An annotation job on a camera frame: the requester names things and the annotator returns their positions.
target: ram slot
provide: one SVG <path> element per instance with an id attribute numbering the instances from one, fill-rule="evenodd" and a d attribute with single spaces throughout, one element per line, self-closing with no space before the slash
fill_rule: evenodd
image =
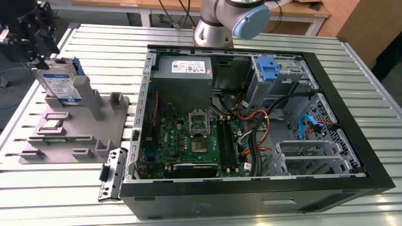
<path id="1" fill-rule="evenodd" d="M 216 121 L 216 132 L 217 132 L 220 166 L 221 166 L 221 170 L 225 170 L 228 167 L 228 161 L 225 158 L 225 141 L 224 141 L 224 129 L 223 129 L 221 120 Z"/>
<path id="2" fill-rule="evenodd" d="M 232 145 L 232 128 L 231 128 L 231 122 L 224 122 L 224 134 L 225 134 L 225 153 L 227 153 L 227 159 L 228 159 L 228 167 L 231 169 L 236 168 L 236 160 L 235 160 L 235 153 L 233 153 L 233 145 Z"/>

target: orange wire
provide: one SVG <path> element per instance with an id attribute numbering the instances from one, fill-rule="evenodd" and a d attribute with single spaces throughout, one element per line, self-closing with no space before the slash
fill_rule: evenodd
<path id="1" fill-rule="evenodd" d="M 271 150 L 272 150 L 272 149 L 268 148 L 268 147 L 259 147 L 257 149 L 259 149 L 259 150 L 264 150 L 264 151 L 271 151 Z M 248 153 L 249 153 L 249 148 L 245 148 L 245 149 L 241 151 L 241 156 L 245 156 Z"/>
<path id="2" fill-rule="evenodd" d="M 269 127 L 271 127 L 271 125 L 269 125 L 269 118 L 268 118 L 267 112 L 265 112 L 264 110 L 261 110 L 261 109 L 260 109 L 260 110 L 255 110 L 248 116 L 241 116 L 241 115 L 240 115 L 240 113 L 239 113 L 239 107 L 240 107 L 240 104 L 241 104 L 241 102 L 243 102 L 243 100 L 244 100 L 244 97 L 245 97 L 245 94 L 243 94 L 241 100 L 240 100 L 240 102 L 239 102 L 237 105 L 236 105 L 236 115 L 237 115 L 237 117 L 239 117 L 241 120 L 249 120 L 249 119 L 252 119 L 252 118 L 255 117 L 255 115 L 256 115 L 257 113 L 261 113 L 261 114 L 265 116 L 267 129 L 265 129 L 265 131 L 264 131 L 264 135 L 263 135 L 261 140 L 256 143 L 256 145 L 259 146 L 259 145 L 264 142 L 264 140 L 265 140 L 265 138 L 267 138 L 267 136 L 268 136 L 268 130 L 269 130 Z"/>
<path id="3" fill-rule="evenodd" d="M 307 133 L 305 133 L 305 136 L 304 136 L 304 140 L 309 140 L 309 134 L 311 134 L 311 126 L 309 126 L 308 129 L 307 129 Z"/>

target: metal bracket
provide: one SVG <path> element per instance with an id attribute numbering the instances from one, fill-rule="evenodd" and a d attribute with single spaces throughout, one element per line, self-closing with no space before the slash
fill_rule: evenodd
<path id="1" fill-rule="evenodd" d="M 108 154 L 106 163 L 101 166 L 98 180 L 101 180 L 98 191 L 98 202 L 118 201 L 120 182 L 128 150 L 117 148 Z"/>
<path id="2" fill-rule="evenodd" d="M 204 121 L 204 128 L 193 128 L 192 124 L 192 118 L 201 117 Z M 208 135 L 208 128 L 207 128 L 207 113 L 201 110 L 196 111 L 193 110 L 191 113 L 188 113 L 188 125 L 189 125 L 189 137 L 193 137 L 193 135 L 200 134 L 203 137 L 207 137 Z"/>

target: green circuit board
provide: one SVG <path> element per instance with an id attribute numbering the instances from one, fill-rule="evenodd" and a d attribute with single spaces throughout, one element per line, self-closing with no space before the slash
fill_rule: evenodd
<path id="1" fill-rule="evenodd" d="M 217 140 L 217 120 L 209 118 L 207 125 L 203 117 L 192 117 L 191 128 L 203 129 L 209 127 L 207 136 L 189 135 L 188 117 L 167 117 L 161 119 L 159 133 L 159 147 L 150 162 L 146 163 L 148 178 L 164 178 L 163 167 L 175 163 L 205 163 L 217 164 L 216 177 L 240 177 L 243 172 L 236 169 L 227 172 L 220 167 L 219 140 Z M 241 129 L 241 123 L 231 120 L 233 143 L 236 142 L 236 132 Z"/>

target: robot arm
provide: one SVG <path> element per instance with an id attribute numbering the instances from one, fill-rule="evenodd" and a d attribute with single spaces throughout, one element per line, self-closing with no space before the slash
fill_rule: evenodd
<path id="1" fill-rule="evenodd" d="M 193 32 L 197 46 L 229 47 L 232 36 L 253 38 L 269 21 L 264 0 L 203 0 L 200 21 Z"/>
<path id="2" fill-rule="evenodd" d="M 0 51 L 12 61 L 26 60 L 48 69 L 41 55 L 60 53 L 53 41 L 57 30 L 48 2 L 2 0 L 0 4 Z"/>

